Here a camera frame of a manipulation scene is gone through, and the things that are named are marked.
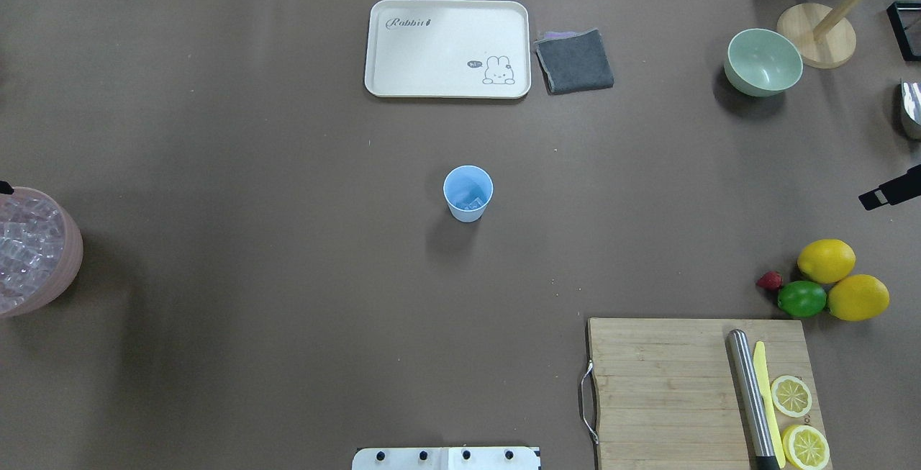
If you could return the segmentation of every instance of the wooden cutting board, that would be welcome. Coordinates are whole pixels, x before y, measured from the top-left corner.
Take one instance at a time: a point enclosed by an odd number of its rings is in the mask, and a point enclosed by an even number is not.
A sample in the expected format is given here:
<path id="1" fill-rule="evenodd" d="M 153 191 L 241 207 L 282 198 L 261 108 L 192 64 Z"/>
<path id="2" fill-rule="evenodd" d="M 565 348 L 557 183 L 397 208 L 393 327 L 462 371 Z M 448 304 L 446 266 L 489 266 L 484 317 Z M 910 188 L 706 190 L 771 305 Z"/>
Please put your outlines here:
<path id="1" fill-rule="evenodd" d="M 767 369 L 802 378 L 812 410 L 777 411 L 780 431 L 809 424 L 825 433 L 819 394 L 798 320 L 589 319 L 595 369 L 599 470 L 748 470 L 753 450 L 733 381 L 726 336 L 739 328 Z M 832 464 L 826 467 L 832 470 Z M 795 470 L 791 463 L 785 470 Z"/>

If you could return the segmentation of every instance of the lime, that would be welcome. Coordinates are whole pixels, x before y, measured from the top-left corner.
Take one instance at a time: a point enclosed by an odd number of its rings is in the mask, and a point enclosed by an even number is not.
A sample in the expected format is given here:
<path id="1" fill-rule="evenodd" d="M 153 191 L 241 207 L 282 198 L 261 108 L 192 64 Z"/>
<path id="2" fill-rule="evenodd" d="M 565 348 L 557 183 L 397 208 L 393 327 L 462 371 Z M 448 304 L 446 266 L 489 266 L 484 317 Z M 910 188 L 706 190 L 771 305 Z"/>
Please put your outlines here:
<path id="1" fill-rule="evenodd" d="M 849 244 L 842 240 L 816 240 L 799 253 L 797 266 L 803 276 L 821 284 L 844 279 L 858 259 Z"/>
<path id="2" fill-rule="evenodd" d="M 794 281 L 780 289 L 777 306 L 793 317 L 812 317 L 825 308 L 825 290 L 812 281 Z"/>
<path id="3" fill-rule="evenodd" d="M 842 320 L 865 320 L 889 308 L 889 290 L 878 279 L 855 274 L 842 279 L 828 293 L 828 312 Z"/>
<path id="4" fill-rule="evenodd" d="M 784 445 L 786 459 L 799 470 L 822 470 L 831 458 L 825 435 L 809 425 L 787 427 L 780 444 Z"/>
<path id="5" fill-rule="evenodd" d="M 812 392 L 794 376 L 777 377 L 771 384 L 771 398 L 773 406 L 789 417 L 804 417 L 812 409 Z"/>

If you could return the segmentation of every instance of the lemon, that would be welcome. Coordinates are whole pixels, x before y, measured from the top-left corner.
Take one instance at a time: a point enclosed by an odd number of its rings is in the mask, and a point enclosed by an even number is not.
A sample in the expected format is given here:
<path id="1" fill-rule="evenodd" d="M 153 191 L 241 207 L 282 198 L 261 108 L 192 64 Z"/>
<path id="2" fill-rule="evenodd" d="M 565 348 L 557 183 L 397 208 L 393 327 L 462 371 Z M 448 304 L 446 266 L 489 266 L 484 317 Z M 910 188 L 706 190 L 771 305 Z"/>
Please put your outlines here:
<path id="1" fill-rule="evenodd" d="M 780 444 L 787 461 L 800 470 L 822 470 L 831 458 L 825 435 L 809 425 L 787 427 Z"/>
<path id="2" fill-rule="evenodd" d="M 771 384 L 771 398 L 773 406 L 789 417 L 804 417 L 812 409 L 812 392 L 794 376 L 777 377 Z"/>
<path id="3" fill-rule="evenodd" d="M 842 240 L 816 240 L 799 253 L 797 266 L 803 276 L 820 284 L 831 284 L 844 279 L 858 258 L 849 244 Z"/>
<path id="4" fill-rule="evenodd" d="M 826 304 L 838 319 L 865 320 L 889 308 L 889 290 L 873 276 L 855 274 L 832 287 Z"/>

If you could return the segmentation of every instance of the strawberry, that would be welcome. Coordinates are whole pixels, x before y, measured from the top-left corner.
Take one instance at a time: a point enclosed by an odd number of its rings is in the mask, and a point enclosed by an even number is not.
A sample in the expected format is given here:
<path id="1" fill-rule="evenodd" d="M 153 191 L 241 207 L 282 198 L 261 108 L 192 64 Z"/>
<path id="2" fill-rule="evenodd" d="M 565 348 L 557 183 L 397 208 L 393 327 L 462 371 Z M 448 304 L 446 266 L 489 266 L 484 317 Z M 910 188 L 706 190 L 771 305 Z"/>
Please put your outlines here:
<path id="1" fill-rule="evenodd" d="M 780 273 L 776 270 L 772 270 L 761 276 L 761 279 L 757 280 L 756 284 L 769 292 L 776 292 L 784 285 L 784 277 L 780 276 Z"/>

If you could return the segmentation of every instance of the mint green bowl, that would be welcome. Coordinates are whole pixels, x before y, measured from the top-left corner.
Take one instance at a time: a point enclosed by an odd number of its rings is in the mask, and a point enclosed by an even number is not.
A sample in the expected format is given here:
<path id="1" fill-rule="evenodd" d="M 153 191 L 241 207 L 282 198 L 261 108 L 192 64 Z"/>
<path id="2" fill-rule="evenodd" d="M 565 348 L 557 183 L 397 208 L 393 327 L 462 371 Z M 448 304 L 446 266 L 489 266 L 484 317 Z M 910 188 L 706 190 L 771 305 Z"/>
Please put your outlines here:
<path id="1" fill-rule="evenodd" d="M 744 30 L 730 41 L 723 63 L 732 86 L 749 96 L 780 94 L 799 81 L 803 60 L 790 40 L 770 30 Z"/>

